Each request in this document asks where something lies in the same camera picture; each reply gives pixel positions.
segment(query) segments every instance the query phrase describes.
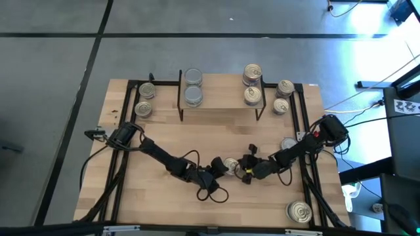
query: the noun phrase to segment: metal can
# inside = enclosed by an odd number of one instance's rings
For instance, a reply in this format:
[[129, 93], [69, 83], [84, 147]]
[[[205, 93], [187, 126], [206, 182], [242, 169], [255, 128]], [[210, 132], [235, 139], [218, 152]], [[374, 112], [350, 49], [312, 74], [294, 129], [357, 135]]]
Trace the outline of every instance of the metal can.
[[242, 82], [246, 86], [255, 86], [261, 79], [263, 71], [256, 64], [249, 64], [243, 69]]
[[201, 86], [203, 83], [203, 73], [196, 68], [190, 68], [185, 71], [185, 83], [186, 86]]
[[297, 141], [294, 138], [287, 137], [283, 139], [280, 148], [282, 150], [285, 150], [285, 149], [293, 147], [296, 144], [297, 144]]
[[135, 108], [135, 113], [141, 118], [148, 118], [152, 115], [152, 105], [148, 102], [139, 102]]
[[189, 86], [184, 91], [185, 103], [191, 108], [198, 107], [203, 102], [203, 92], [197, 86]]
[[261, 101], [261, 91], [257, 87], [249, 87], [243, 93], [243, 101], [248, 106], [255, 106]]
[[278, 83], [276, 89], [277, 98], [288, 98], [295, 91], [295, 85], [288, 80], [282, 80]]
[[289, 103], [283, 98], [275, 99], [273, 103], [273, 113], [283, 115], [289, 109]]
[[235, 171], [239, 171], [239, 163], [233, 158], [226, 158], [223, 164], [229, 169], [225, 172], [227, 175], [235, 175]]
[[143, 83], [138, 88], [138, 92], [140, 93], [140, 96], [145, 99], [152, 99], [154, 96], [156, 96], [155, 86], [149, 82]]
[[305, 202], [294, 201], [287, 204], [286, 216], [297, 223], [307, 223], [312, 218], [312, 209]]

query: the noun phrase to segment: concrete floor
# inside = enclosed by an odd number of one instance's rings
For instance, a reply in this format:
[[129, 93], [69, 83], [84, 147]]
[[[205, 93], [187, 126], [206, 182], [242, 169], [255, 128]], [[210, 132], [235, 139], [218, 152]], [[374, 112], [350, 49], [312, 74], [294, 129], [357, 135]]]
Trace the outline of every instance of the concrete floor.
[[[337, 12], [349, 5], [336, 3]], [[105, 0], [0, 0], [0, 33], [96, 33]], [[268, 82], [317, 83], [325, 107], [357, 92], [359, 80], [378, 81], [413, 58], [388, 6], [362, 3], [342, 18], [314, 0], [115, 0], [106, 33], [349, 33], [380, 39], [124, 38], [102, 39], [46, 224], [73, 218], [78, 177], [91, 142], [83, 131], [96, 126], [110, 79], [176, 79], [179, 69], [241, 73], [256, 62]], [[22, 154], [0, 150], [0, 225], [28, 226], [51, 170], [57, 146], [92, 49], [91, 38], [0, 38], [0, 139], [23, 145]], [[410, 64], [401, 73], [417, 63]], [[335, 109], [369, 106], [373, 90]], [[382, 117], [373, 109], [354, 122]], [[340, 115], [346, 121], [353, 115]], [[346, 159], [370, 163], [390, 155], [385, 122], [351, 130]], [[375, 224], [358, 224], [377, 230]]]

